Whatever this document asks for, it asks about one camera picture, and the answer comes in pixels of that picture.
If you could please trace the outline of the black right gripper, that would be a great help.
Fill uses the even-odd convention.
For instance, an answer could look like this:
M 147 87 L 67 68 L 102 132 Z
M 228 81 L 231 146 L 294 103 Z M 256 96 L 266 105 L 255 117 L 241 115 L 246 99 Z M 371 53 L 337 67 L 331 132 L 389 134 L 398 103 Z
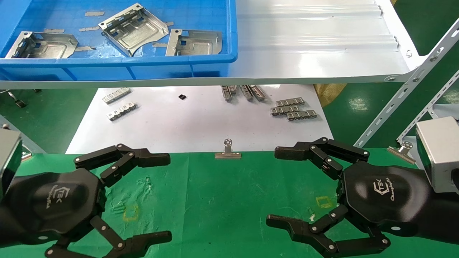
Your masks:
M 391 245 L 382 232 L 421 237 L 429 230 L 431 185 L 419 169 L 371 165 L 366 163 L 368 151 L 326 137 L 276 147 L 274 157 L 310 161 L 332 180 L 341 179 L 341 200 L 347 207 L 340 205 L 312 224 L 273 214 L 266 217 L 267 226 L 286 230 L 292 241 L 312 246 L 324 258 L 379 254 Z M 344 170 L 333 157 L 353 165 Z M 345 217 L 369 236 L 337 242 L 326 237 Z

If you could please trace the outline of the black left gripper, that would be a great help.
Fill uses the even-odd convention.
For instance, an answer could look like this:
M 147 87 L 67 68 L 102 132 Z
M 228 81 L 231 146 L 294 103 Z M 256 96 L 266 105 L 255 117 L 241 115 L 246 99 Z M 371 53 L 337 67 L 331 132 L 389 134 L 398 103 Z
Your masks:
M 90 231 L 97 230 L 112 249 L 105 258 L 142 258 L 151 245 L 172 240 L 171 231 L 134 235 L 126 240 L 100 217 L 105 210 L 105 187 L 112 187 L 136 167 L 171 163 L 168 153 L 150 153 L 123 144 L 81 155 L 77 170 L 45 172 L 13 179 L 7 191 L 7 246 L 37 245 L 58 240 L 45 252 L 47 258 L 92 258 L 68 250 Z M 90 170 L 110 165 L 100 179 Z

